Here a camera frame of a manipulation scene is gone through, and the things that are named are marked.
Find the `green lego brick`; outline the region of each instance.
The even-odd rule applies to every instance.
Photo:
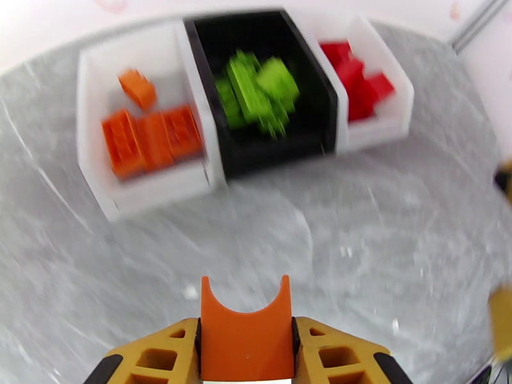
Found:
[[[258,61],[253,54],[237,51],[227,65],[227,74],[247,122],[272,115],[272,105],[255,82]]]
[[[272,138],[277,139],[277,134],[286,136],[285,126],[289,122],[288,114],[279,100],[272,100],[272,115],[261,118],[259,129],[262,134],[269,134]]]
[[[228,120],[228,126],[231,129],[247,126],[229,79],[217,79],[215,81],[215,87],[217,87],[222,108]]]
[[[287,110],[294,110],[293,102],[299,96],[299,88],[281,59],[272,57],[265,61],[256,82],[267,95],[282,101]]]

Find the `lego brick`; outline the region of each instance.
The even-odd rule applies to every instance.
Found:
[[[155,86],[137,70],[129,69],[118,78],[123,91],[141,109],[146,110],[156,102]]]
[[[201,290],[201,378],[262,381],[294,376],[290,280],[262,310],[234,312],[213,295],[209,279]]]
[[[162,113],[154,113],[139,120],[137,135],[144,157],[144,168],[147,172],[174,163]]]
[[[299,96],[299,88],[281,59],[272,57],[265,61],[256,82],[269,96],[286,103],[290,111],[294,111],[293,102]]]
[[[217,87],[220,102],[228,120],[228,126],[231,129],[247,126],[229,78],[217,79],[215,87]]]
[[[256,66],[259,67],[259,63],[254,54],[237,51],[237,54],[230,58],[226,69],[247,122],[255,122],[261,117],[272,115],[269,99],[254,83]]]
[[[345,63],[340,63],[335,67],[336,74],[345,86],[348,94],[364,79],[363,69],[364,63],[357,58],[353,58]]]
[[[383,101],[395,92],[393,84],[383,73],[367,77],[362,88],[365,90],[364,93],[368,94],[367,99],[372,105]]]
[[[122,109],[103,121],[102,127],[114,174],[128,179],[141,173],[144,158],[136,137],[135,118]]]
[[[162,115],[174,159],[201,153],[201,138],[189,106],[181,106]]]
[[[359,81],[349,95],[348,120],[354,122],[374,115],[374,101],[371,91],[365,80]]]
[[[352,55],[352,48],[348,41],[320,42],[320,48],[334,67],[349,61]]]

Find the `white storage bin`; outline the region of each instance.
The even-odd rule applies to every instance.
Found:
[[[223,182],[213,117],[180,22],[141,28],[80,55],[77,91],[77,152],[80,168],[110,221],[210,191]],[[135,68],[155,84],[158,102],[150,111],[191,106],[204,144],[204,156],[160,172],[119,181],[111,163],[102,121],[121,108],[143,116],[118,81]]]
[[[358,15],[329,10],[291,10],[290,14],[317,41],[348,40],[353,54],[365,63],[365,76],[382,71],[395,88],[395,94],[375,107],[376,116],[349,124],[346,143],[337,145],[337,152],[359,150],[406,137],[414,88],[370,22]]]

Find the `orange lego brick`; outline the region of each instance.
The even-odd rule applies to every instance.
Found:
[[[139,120],[137,135],[146,171],[152,172],[174,163],[162,113],[154,113]]]
[[[126,109],[103,121],[112,171],[119,179],[127,179],[144,170],[144,158],[136,138],[135,118]]]
[[[175,159],[201,152],[201,138],[188,105],[165,111],[163,117]]]
[[[207,277],[201,288],[201,379],[262,381],[294,376],[290,279],[272,303],[248,314],[217,301]]]
[[[156,101],[155,86],[137,70],[129,69],[118,78],[123,91],[141,109],[148,109]]]

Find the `metal rod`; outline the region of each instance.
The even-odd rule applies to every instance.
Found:
[[[509,0],[489,0],[481,11],[453,38],[451,44],[456,53],[460,53],[490,23]]]

